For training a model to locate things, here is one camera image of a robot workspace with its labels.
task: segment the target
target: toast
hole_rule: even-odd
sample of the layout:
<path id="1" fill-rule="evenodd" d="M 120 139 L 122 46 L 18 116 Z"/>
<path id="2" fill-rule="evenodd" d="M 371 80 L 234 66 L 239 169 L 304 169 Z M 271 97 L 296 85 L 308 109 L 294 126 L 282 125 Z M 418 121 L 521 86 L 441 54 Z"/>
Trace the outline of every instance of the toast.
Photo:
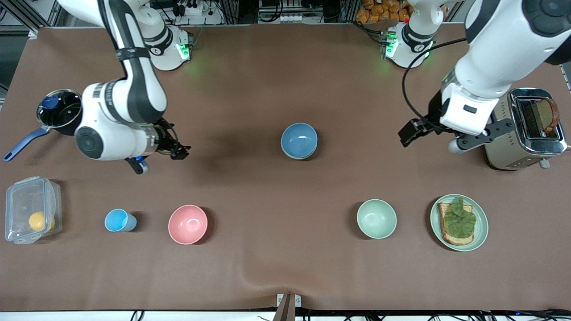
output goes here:
<path id="1" fill-rule="evenodd" d="M 450 206 L 451 206 L 451 204 L 438 203 L 438 212 L 440 213 L 440 229 L 442 230 L 442 235 L 443 235 L 444 240 L 446 242 L 448 242 L 450 244 L 454 244 L 454 245 L 470 244 L 474 240 L 474 233 L 472 233 L 472 235 L 470 235 L 470 237 L 467 237 L 465 239 L 455 238 L 454 236 L 451 236 L 450 234 L 448 234 L 448 231 L 446 230 L 446 225 L 444 224 L 444 215 L 446 214 L 446 212 L 448 211 Z M 472 205 L 464 204 L 464 210 L 466 212 L 471 213 L 472 212 Z"/>
<path id="2" fill-rule="evenodd" d="M 542 99 L 533 106 L 536 119 L 539 120 L 539 128 L 546 134 L 551 133 L 555 126 L 559 124 L 559 108 L 552 99 Z"/>

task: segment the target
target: bowl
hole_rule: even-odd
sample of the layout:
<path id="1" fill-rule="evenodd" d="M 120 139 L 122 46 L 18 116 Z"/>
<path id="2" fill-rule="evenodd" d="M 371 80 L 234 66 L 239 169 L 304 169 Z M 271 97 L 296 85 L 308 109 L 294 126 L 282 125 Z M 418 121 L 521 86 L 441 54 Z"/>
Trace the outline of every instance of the bowl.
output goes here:
<path id="1" fill-rule="evenodd" d="M 396 213 L 384 200 L 370 199 L 359 207 L 357 224 L 366 236 L 384 239 L 396 229 Z"/>
<path id="2" fill-rule="evenodd" d="M 472 212 L 476 216 L 476 225 L 474 226 L 474 240 L 470 244 L 466 245 L 454 245 L 446 242 L 442 236 L 442 229 L 440 227 L 440 213 L 438 211 L 438 203 L 453 203 L 458 199 L 458 197 L 462 197 L 464 204 L 472 205 Z M 484 210 L 482 207 L 480 207 L 480 205 L 478 205 L 478 203 L 476 203 L 476 201 L 460 194 L 444 195 L 434 203 L 430 211 L 430 225 L 432 226 L 432 231 L 438 240 L 442 242 L 442 244 L 460 252 L 473 251 L 479 248 L 482 246 L 482 244 L 484 244 L 486 238 L 488 237 L 488 218 L 486 217 Z"/>
<path id="3" fill-rule="evenodd" d="M 176 209 L 168 220 L 168 233 L 182 245 L 198 242 L 206 233 L 208 219 L 202 208 L 184 205 Z"/>
<path id="4" fill-rule="evenodd" d="M 317 132 L 306 123 L 295 123 L 282 134 L 282 150 L 293 159 L 305 159 L 317 149 Z"/>

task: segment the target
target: green plate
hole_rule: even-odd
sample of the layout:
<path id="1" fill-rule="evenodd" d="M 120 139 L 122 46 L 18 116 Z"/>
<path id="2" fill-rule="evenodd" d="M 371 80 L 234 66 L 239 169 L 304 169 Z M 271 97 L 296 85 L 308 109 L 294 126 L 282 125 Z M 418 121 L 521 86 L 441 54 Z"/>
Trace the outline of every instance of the green plate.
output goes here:
<path id="1" fill-rule="evenodd" d="M 438 203 L 453 203 L 458 199 L 458 197 L 462 197 L 464 204 L 472 205 L 472 212 L 476 215 L 476 226 L 474 226 L 474 240 L 470 244 L 466 245 L 453 245 L 446 242 L 442 235 L 442 229 L 440 228 L 440 213 L 438 212 Z M 486 238 L 488 237 L 488 218 L 486 217 L 484 210 L 473 199 L 460 194 L 449 194 L 442 196 L 436 201 L 436 203 L 434 203 L 430 211 L 430 225 L 432 226 L 432 231 L 434 231 L 434 234 L 436 234 L 436 237 L 442 242 L 442 244 L 456 251 L 473 251 L 484 244 Z"/>

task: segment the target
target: lemon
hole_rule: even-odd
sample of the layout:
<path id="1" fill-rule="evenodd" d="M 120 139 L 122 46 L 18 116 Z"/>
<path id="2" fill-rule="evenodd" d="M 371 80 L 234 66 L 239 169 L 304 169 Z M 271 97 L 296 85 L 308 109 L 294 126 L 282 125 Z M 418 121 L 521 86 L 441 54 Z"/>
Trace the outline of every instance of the lemon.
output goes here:
<path id="1" fill-rule="evenodd" d="M 46 227 L 46 218 L 43 216 L 43 211 L 33 213 L 28 219 L 28 223 L 32 230 L 36 232 L 43 230 L 43 228 Z M 48 228 L 48 230 L 51 230 L 54 226 L 55 220 L 51 220 L 50 228 Z"/>

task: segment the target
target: clear plastic container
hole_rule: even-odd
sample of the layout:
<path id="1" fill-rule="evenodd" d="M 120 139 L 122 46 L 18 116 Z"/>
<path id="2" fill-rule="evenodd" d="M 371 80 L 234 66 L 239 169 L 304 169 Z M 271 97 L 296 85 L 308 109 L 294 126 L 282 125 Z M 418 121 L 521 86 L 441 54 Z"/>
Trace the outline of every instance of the clear plastic container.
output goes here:
<path id="1" fill-rule="evenodd" d="M 30 244 L 62 231 L 61 190 L 47 178 L 30 177 L 6 190 L 8 242 Z"/>

